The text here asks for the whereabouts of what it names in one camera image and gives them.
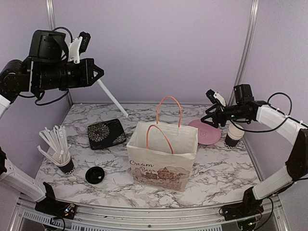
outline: black paper cup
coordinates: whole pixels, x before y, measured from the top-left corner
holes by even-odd
[[[225,139],[225,146],[228,149],[233,149],[244,135],[244,131],[239,130],[236,126],[234,126],[233,124],[230,124],[228,128],[228,133]]]
[[[70,160],[68,161],[68,163],[64,166],[58,166],[58,168],[65,174],[67,175],[71,175],[75,172],[75,166],[74,163],[72,161],[72,157],[70,157]]]
[[[234,139],[230,138],[230,136],[227,134],[226,139],[225,139],[225,146],[228,149],[233,149],[239,141],[240,141],[240,139],[234,140]]]

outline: orange rope handle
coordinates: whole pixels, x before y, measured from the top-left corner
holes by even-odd
[[[174,97],[172,97],[172,96],[166,96],[166,97],[163,98],[163,100],[159,103],[159,106],[158,106],[158,109],[157,109],[157,113],[156,113],[156,123],[158,124],[158,112],[159,112],[159,108],[160,108],[160,106],[162,105],[163,101],[165,101],[165,99],[167,99],[167,98],[173,99],[173,100],[178,104],[178,106],[179,106],[179,108],[180,108],[180,120],[179,120],[179,127],[180,127],[180,125],[181,125],[181,120],[182,120],[182,108],[181,108],[180,103],[179,103]]]
[[[160,130],[160,132],[164,135],[166,141],[168,142],[169,147],[170,147],[170,150],[171,150],[171,153],[173,154],[173,149],[172,149],[172,146],[171,146],[170,141],[168,140],[167,136],[165,136],[165,134],[163,133],[163,131],[162,131],[158,126],[156,126],[156,125],[151,125],[151,126],[149,126],[149,128],[148,128],[148,131],[147,131],[147,133],[146,133],[146,149],[149,149],[149,133],[150,133],[151,127],[155,127],[155,128],[157,128],[158,130]]]

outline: shopping bag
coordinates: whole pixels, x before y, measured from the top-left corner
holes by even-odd
[[[198,129],[180,124],[138,122],[127,144],[134,183],[160,189],[184,191],[192,172],[198,147]]]

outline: white marble surface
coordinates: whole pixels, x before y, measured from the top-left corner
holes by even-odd
[[[126,144],[138,121],[154,121],[157,104],[124,104],[130,114],[125,118],[115,105],[73,105],[63,125],[67,128],[70,153],[76,166],[72,176],[66,176],[49,160],[44,159],[37,179],[53,186],[58,199],[114,207],[178,208],[206,206],[240,201],[243,192],[259,183],[256,171],[243,142],[228,150],[222,137],[214,145],[199,145],[191,178],[184,192],[164,191],[134,185],[128,163]],[[199,119],[204,106],[183,105],[182,124]],[[161,107],[162,122],[178,122],[178,107]],[[128,140],[105,150],[90,149],[87,127],[100,121],[120,119]],[[96,185],[86,182],[86,171],[101,166],[106,173]]]

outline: lavender wall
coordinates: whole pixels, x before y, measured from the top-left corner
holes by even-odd
[[[49,29],[45,1],[1,0],[0,70],[11,59],[23,60],[29,53],[32,34]],[[46,92],[44,100],[59,97],[58,91]],[[0,146],[21,170],[35,177],[42,161],[37,146],[44,145],[38,132],[45,126],[61,123],[68,111],[64,100],[38,107],[34,99],[18,98],[0,120]],[[0,229],[7,230],[19,193],[0,183]]]
[[[205,92],[230,96],[251,9],[249,0],[55,0],[58,26],[91,42],[83,57],[105,70],[121,102],[208,103]],[[98,85],[72,91],[74,102],[108,102]]]
[[[293,99],[292,116],[308,122],[308,4],[306,0],[260,1],[257,28],[244,76],[256,99],[283,91]],[[284,97],[273,104],[288,111]],[[251,129],[261,126],[251,125]],[[281,168],[291,151],[277,133],[246,134],[265,177]],[[299,182],[280,198],[290,229],[307,230],[308,183]]]

